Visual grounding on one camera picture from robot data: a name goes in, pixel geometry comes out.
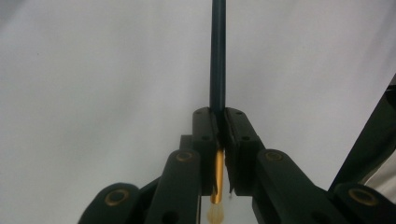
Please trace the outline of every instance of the white backdrop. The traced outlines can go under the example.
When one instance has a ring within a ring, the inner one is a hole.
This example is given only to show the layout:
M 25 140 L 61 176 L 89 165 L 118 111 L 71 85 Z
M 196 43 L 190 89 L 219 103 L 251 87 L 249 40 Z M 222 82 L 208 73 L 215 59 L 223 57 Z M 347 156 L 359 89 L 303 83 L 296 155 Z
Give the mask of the white backdrop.
M 395 74 L 395 10 L 229 0 L 227 106 L 327 189 Z M 77 223 L 102 188 L 160 176 L 209 104 L 210 17 L 209 0 L 1 1 L 0 223 Z M 224 223 L 256 223 L 224 198 Z

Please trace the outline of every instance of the black metal bar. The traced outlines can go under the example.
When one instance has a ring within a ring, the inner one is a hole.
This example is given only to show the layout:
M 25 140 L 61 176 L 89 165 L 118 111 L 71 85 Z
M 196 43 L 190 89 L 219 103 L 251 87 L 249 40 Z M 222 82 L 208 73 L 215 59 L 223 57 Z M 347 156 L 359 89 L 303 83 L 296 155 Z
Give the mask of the black metal bar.
M 265 193 L 260 183 L 255 185 L 254 195 L 252 199 L 252 207 L 257 223 L 259 224 L 279 224 L 280 217 L 274 208 L 270 198 Z
M 208 107 L 192 114 L 192 149 L 201 155 L 202 195 L 208 196 L 215 185 L 215 158 L 218 133 L 217 123 Z
M 265 147 L 245 113 L 227 107 L 225 120 L 225 162 L 230 191 L 235 189 L 238 196 L 251 196 L 257 153 Z
M 210 53 L 210 109 L 222 121 L 225 107 L 225 0 L 212 2 L 212 46 Z
M 395 223 L 396 205 L 374 189 L 348 183 L 338 185 L 334 193 L 335 204 L 350 223 Z
M 269 199 L 280 223 L 349 223 L 287 154 L 273 149 L 261 150 L 256 172 L 261 188 L 254 192 L 253 198 L 256 202 Z M 260 198 L 263 190 L 268 196 L 264 200 Z M 261 219 L 270 219 L 274 215 L 272 210 L 255 212 L 261 212 Z
M 329 191 L 338 184 L 361 181 L 395 151 L 396 90 L 392 88 L 382 95 Z
M 147 217 L 149 208 L 151 207 L 151 202 L 154 197 L 154 193 L 157 190 L 158 183 L 160 183 L 160 177 L 148 183 L 145 187 L 139 190 L 139 211 L 141 211 L 141 218 L 136 224 L 144 223 Z
M 145 223 L 199 223 L 200 196 L 199 153 L 176 150 L 163 169 Z

